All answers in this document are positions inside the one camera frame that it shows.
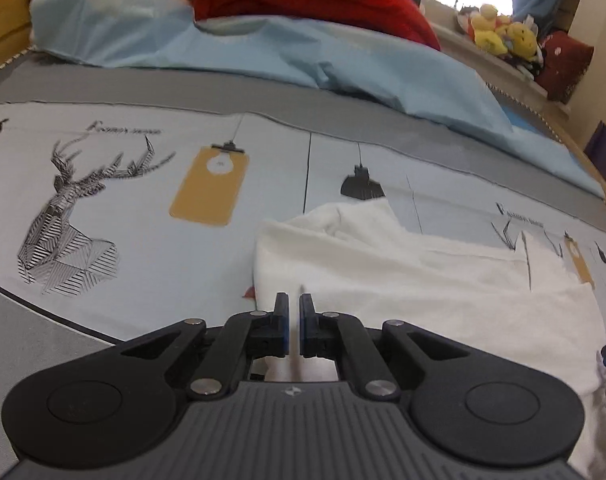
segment light blue sheet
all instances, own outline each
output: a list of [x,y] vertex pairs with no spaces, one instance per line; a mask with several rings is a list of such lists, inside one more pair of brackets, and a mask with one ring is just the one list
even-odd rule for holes
[[603,196],[566,147],[527,130],[513,130],[474,70],[421,44],[355,27],[276,16],[195,25],[184,0],[32,0],[31,12],[36,46],[75,62],[213,70],[364,92]]

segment black line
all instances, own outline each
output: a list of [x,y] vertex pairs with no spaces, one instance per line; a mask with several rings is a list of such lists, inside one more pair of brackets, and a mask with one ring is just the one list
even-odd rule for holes
[[309,146],[307,147],[307,176],[305,177],[305,198],[303,199],[303,214],[307,207],[307,184],[309,184],[309,156],[312,153],[312,134],[309,134]]
[[20,298],[19,296],[16,296],[16,294],[11,293],[9,290],[4,289],[2,286],[0,286],[0,294],[2,294],[3,296],[6,296],[7,298],[9,298],[12,301],[15,301],[16,303],[21,304],[25,308],[28,308],[31,311],[36,312],[37,314],[41,314],[42,316],[47,317],[48,319],[51,319],[52,321],[55,321],[57,323],[60,323],[61,325],[65,325],[71,329],[74,329],[77,332],[81,332],[85,335],[95,337],[96,339],[100,339],[102,341],[105,341],[106,343],[110,343],[113,345],[123,342],[121,339],[116,339],[115,337],[112,337],[110,335],[106,335],[101,332],[97,332],[96,330],[92,330],[91,328],[87,328],[86,326],[82,326],[82,325],[79,325],[78,323],[74,323],[73,321],[65,319],[64,317],[60,317],[60,316],[57,316],[56,314],[52,314],[51,312],[48,312],[47,310],[42,309],[41,307],[36,306],[35,304],[30,303],[29,301],[26,301],[23,298]]

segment metal screw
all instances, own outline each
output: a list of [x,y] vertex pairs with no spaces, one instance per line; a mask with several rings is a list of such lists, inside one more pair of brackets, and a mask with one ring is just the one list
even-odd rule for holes
[[396,391],[396,385],[390,381],[384,379],[376,379],[369,381],[365,385],[365,389],[372,395],[377,397],[387,397]]
[[217,394],[223,385],[216,379],[196,379],[190,384],[192,392],[199,395]]

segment deer print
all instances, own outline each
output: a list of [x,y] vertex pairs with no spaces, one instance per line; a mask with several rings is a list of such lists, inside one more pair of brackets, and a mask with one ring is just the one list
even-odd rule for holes
[[43,293],[76,296],[116,276],[116,245],[100,238],[87,237],[75,229],[69,222],[74,205],[81,198],[100,193],[105,189],[107,180],[144,176],[169,162],[175,155],[171,153],[152,165],[154,147],[145,137],[147,151],[138,161],[132,160],[127,169],[120,168],[123,153],[119,153],[109,166],[101,166],[87,176],[74,180],[72,161],[81,150],[71,155],[64,152],[87,136],[70,140],[62,146],[60,141],[54,145],[51,161],[59,172],[54,177],[56,194],[32,222],[18,253],[20,275],[27,283],[41,283]]

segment white garment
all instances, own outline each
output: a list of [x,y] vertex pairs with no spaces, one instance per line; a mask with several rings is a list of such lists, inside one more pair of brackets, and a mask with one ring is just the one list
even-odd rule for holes
[[334,364],[298,356],[298,297],[379,328],[403,319],[431,332],[549,373],[581,397],[586,423],[571,465],[605,478],[605,331],[589,284],[531,235],[516,250],[417,235],[387,200],[326,204],[285,223],[267,222],[254,267],[259,308],[290,299],[291,348],[269,362],[271,380],[335,380]]

